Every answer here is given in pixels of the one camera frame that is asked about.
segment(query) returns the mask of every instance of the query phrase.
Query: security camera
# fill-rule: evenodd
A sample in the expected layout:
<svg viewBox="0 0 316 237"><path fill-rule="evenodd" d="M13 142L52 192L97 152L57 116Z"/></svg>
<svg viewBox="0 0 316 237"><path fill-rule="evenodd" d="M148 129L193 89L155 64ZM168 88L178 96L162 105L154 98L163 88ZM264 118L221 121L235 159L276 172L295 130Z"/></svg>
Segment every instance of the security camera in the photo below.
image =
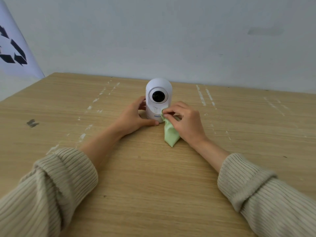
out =
<svg viewBox="0 0 316 237"><path fill-rule="evenodd" d="M146 86L146 114L147 119L155 119L162 123L161 112L170 107L172 99L172 85L166 79L156 78Z"/></svg>

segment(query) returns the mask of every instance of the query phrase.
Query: wooden table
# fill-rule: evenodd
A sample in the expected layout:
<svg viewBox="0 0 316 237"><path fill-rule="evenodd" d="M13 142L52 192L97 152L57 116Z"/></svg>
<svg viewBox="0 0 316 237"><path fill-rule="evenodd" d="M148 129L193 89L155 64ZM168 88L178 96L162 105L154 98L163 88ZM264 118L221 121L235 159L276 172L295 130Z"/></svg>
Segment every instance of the wooden table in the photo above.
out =
<svg viewBox="0 0 316 237"><path fill-rule="evenodd" d="M33 163L79 147L144 95L148 81L54 73L0 102L0 196ZM207 135L275 170L316 198L316 95L172 83L173 102L201 114ZM39 123L30 127L34 119ZM78 207L65 236L251 236L216 184L217 174L183 140L164 142L163 124L122 139Z"/></svg>

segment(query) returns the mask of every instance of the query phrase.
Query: microfiber cloth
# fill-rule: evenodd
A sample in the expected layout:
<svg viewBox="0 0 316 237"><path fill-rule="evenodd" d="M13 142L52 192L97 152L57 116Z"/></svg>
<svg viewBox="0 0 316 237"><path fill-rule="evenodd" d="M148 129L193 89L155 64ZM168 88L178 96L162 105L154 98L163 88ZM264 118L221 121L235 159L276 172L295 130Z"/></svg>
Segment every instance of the microfiber cloth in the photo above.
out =
<svg viewBox="0 0 316 237"><path fill-rule="evenodd" d="M176 131L176 129L173 127L171 122L164 118L163 114L161 113L162 120L165 122L165 142L167 142L171 147L174 146L175 143L180 139L179 132Z"/></svg>

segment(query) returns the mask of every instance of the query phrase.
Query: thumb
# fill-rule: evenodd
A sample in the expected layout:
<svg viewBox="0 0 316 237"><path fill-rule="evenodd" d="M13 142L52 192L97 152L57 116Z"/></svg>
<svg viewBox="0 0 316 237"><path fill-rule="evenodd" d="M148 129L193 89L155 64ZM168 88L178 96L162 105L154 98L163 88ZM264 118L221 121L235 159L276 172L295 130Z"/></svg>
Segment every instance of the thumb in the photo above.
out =
<svg viewBox="0 0 316 237"><path fill-rule="evenodd" d="M154 125L159 125L159 121L156 121L154 119L142 119L141 121L142 126L154 126Z"/></svg>
<svg viewBox="0 0 316 237"><path fill-rule="evenodd" d="M175 117L174 117L173 115L164 114L163 116L164 116L164 118L166 118L168 121L171 122L171 124L173 125L173 127L176 127L176 125L178 124L178 121L175 119Z"/></svg>

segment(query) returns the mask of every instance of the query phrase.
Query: sleeve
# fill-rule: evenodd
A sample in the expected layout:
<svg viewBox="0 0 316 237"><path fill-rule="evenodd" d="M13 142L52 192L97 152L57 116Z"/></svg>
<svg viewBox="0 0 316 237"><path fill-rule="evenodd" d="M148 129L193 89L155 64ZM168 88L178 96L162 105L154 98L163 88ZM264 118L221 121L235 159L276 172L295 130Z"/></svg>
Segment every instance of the sleeve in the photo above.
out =
<svg viewBox="0 0 316 237"><path fill-rule="evenodd" d="M218 187L258 236L316 236L316 203L277 179L274 172L231 154Z"/></svg>
<svg viewBox="0 0 316 237"><path fill-rule="evenodd" d="M33 170L0 200L0 236L59 236L97 182L92 162L74 148L36 161Z"/></svg>

